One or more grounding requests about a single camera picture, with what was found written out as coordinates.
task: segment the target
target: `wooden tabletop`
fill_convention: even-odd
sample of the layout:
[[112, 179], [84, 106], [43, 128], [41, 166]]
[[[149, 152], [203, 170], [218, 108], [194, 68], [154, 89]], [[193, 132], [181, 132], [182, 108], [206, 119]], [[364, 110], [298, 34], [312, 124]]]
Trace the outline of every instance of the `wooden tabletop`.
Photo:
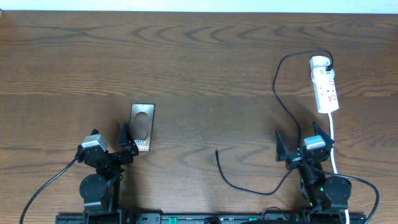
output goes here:
[[[262, 212], [308, 206], [295, 170], [261, 197], [228, 187], [275, 188], [275, 130], [295, 148], [297, 127], [272, 93], [279, 60], [328, 49], [340, 109], [333, 113], [339, 172], [372, 182], [381, 201], [371, 223], [398, 219], [398, 17], [360, 14], [207, 14], [9, 11], [0, 19], [0, 219], [16, 223], [46, 181], [96, 128], [119, 150], [131, 104], [155, 103], [150, 153], [126, 167], [121, 203], [165, 213]], [[288, 58], [276, 90], [303, 137], [317, 113], [309, 62]], [[331, 170], [330, 161], [323, 163]], [[33, 202], [26, 223], [81, 212], [79, 184], [95, 170], [75, 164]], [[353, 182], [351, 212], [374, 192]]]

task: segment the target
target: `black cable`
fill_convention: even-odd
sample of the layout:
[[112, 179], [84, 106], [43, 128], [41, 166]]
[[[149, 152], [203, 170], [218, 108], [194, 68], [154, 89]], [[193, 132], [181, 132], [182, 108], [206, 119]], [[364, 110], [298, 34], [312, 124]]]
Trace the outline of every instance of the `black cable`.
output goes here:
[[289, 170], [289, 171], [288, 171], [288, 173], [284, 176], [284, 178], [282, 178], [282, 180], [280, 181], [279, 185], [276, 187], [275, 190], [273, 190], [273, 191], [271, 191], [271, 192], [269, 192], [269, 193], [261, 193], [261, 192], [255, 192], [255, 191], [253, 191], [253, 190], [243, 189], [243, 188], [241, 188], [241, 187], [237, 187], [237, 186], [234, 186], [234, 185], [232, 185], [231, 183], [229, 183], [228, 180], [226, 180], [226, 178], [225, 178], [225, 176], [224, 176], [224, 174], [223, 174], [223, 171], [221, 170], [220, 160], [218, 159], [218, 150], [217, 150], [217, 149], [216, 149], [216, 160], [217, 160], [218, 170], [219, 170], [219, 172], [220, 172], [221, 178], [223, 178], [224, 182], [225, 182], [228, 186], [230, 186], [230, 187], [232, 187], [233, 189], [236, 189], [236, 190], [242, 190], [242, 191], [244, 191], [244, 192], [249, 192], [249, 193], [256, 194], [256, 195], [265, 195], [265, 196], [273, 195], [275, 192], [277, 192], [277, 190], [279, 189], [279, 187], [283, 184], [283, 182], [285, 181], [286, 177], [293, 171], [293, 170]]
[[376, 188], [376, 186], [374, 186], [373, 184], [369, 183], [366, 180], [363, 180], [363, 179], [360, 179], [360, 178], [357, 178], [357, 177], [352, 177], [352, 176], [342, 175], [342, 174], [334, 174], [334, 173], [331, 173], [331, 172], [327, 172], [327, 171], [323, 171], [323, 170], [317, 169], [317, 168], [312, 167], [312, 166], [311, 166], [311, 168], [313, 170], [315, 170], [315, 172], [318, 172], [318, 173], [321, 173], [321, 174], [332, 175], [332, 176], [341, 177], [341, 178], [344, 178], [344, 179], [356, 180], [356, 181], [358, 181], [360, 183], [366, 184], [366, 185], [370, 186], [371, 188], [373, 188], [374, 193], [376, 194], [376, 201], [374, 203], [374, 206], [373, 206], [373, 209], [372, 209], [371, 213], [369, 214], [368, 218], [365, 220], [365, 222], [363, 224], [368, 224], [369, 223], [369, 221], [371, 220], [371, 218], [373, 217], [374, 213], [377, 210], [377, 206], [379, 205], [380, 195], [379, 195], [379, 191]]
[[273, 208], [276, 208], [276, 209], [278, 209], [279, 211], [281, 211], [282, 214], [284, 215], [284, 217], [285, 217], [286, 219], [289, 220], [289, 218], [285, 215], [284, 211], [282, 211], [282, 209], [280, 209], [280, 208], [278, 208], [278, 207], [276, 207], [276, 206], [272, 206], [272, 207], [269, 207], [269, 208], [265, 209], [264, 212], [263, 212], [262, 215], [261, 215], [261, 219], [262, 219], [262, 220], [265, 219], [266, 213], [267, 213], [270, 209], [273, 209]]
[[326, 70], [330, 71], [333, 68], [333, 56], [331, 55], [331, 53], [328, 50], [308, 50], [308, 51], [304, 51], [304, 52], [297, 52], [297, 53], [292, 53], [292, 54], [288, 54], [285, 57], [282, 58], [282, 60], [280, 60], [278, 68], [276, 69], [276, 73], [275, 73], [275, 78], [274, 78], [274, 82], [272, 83], [272, 91], [274, 92], [274, 95], [276, 97], [276, 99], [279, 101], [279, 103], [282, 105], [282, 107], [285, 109], [285, 111], [287, 112], [287, 114], [294, 120], [294, 122], [297, 125], [298, 128], [298, 143], [297, 143], [297, 147], [300, 147], [300, 143], [301, 143], [301, 127], [299, 122], [294, 118], [294, 116], [292, 115], [292, 113], [286, 108], [286, 106], [282, 103], [282, 101], [279, 99], [278, 95], [275, 92], [275, 82], [276, 82], [276, 78], [278, 76], [278, 72], [279, 72], [279, 68], [280, 65], [282, 64], [282, 62], [285, 60], [285, 58], [287, 57], [291, 57], [291, 56], [296, 56], [296, 55], [302, 55], [302, 54], [307, 54], [307, 53], [312, 53], [312, 52], [327, 52], [330, 55], [330, 65], [327, 66]]
[[22, 212], [21, 215], [21, 219], [19, 220], [19, 224], [23, 224], [24, 222], [24, 217], [26, 214], [27, 209], [29, 208], [29, 206], [31, 205], [31, 203], [33, 202], [33, 200], [35, 200], [36, 196], [38, 196], [38, 194], [49, 184], [51, 184], [53, 181], [55, 181], [55, 179], [57, 179], [58, 177], [60, 177], [65, 171], [67, 171], [69, 169], [69, 167], [71, 167], [75, 162], [76, 162], [77, 158], [74, 158], [63, 170], [61, 170], [61, 172], [59, 172], [57, 175], [55, 175], [53, 178], [51, 178], [49, 181], [47, 181], [47, 183], [45, 183], [41, 188], [39, 188], [36, 193], [32, 196], [32, 198], [29, 200], [29, 202], [26, 204], [24, 211]]

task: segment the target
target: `power strip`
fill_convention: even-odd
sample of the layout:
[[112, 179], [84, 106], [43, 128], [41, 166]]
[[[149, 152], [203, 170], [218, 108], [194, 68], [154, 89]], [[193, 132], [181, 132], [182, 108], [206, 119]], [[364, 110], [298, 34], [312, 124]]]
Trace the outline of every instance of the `power strip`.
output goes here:
[[310, 60], [311, 79], [319, 113], [331, 113], [339, 108], [334, 81], [335, 71], [327, 71], [329, 65], [330, 60], [324, 56], [314, 56]]

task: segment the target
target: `white power cord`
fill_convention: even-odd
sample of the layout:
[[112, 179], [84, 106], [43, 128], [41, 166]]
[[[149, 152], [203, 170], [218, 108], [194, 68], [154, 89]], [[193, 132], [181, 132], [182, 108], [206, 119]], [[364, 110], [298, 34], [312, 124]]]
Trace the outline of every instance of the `white power cord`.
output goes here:
[[[331, 117], [331, 113], [328, 113], [329, 116], [329, 124], [330, 124], [330, 137], [332, 138], [332, 140], [335, 140], [335, 134], [333, 132], [334, 128], [333, 128], [333, 118]], [[331, 166], [333, 168], [333, 172], [335, 174], [337, 174], [337, 168], [336, 168], [336, 162], [335, 162], [335, 151], [332, 148], [330, 150], [330, 160], [331, 160]], [[346, 224], [349, 224], [349, 213], [348, 213], [348, 209], [344, 210], [344, 213], [346, 215]]]

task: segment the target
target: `white wall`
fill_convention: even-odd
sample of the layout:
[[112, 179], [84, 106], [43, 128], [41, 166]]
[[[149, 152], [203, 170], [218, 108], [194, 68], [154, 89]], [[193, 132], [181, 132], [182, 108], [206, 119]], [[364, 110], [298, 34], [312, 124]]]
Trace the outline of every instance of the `white wall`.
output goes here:
[[398, 0], [0, 0], [3, 10], [398, 14]]

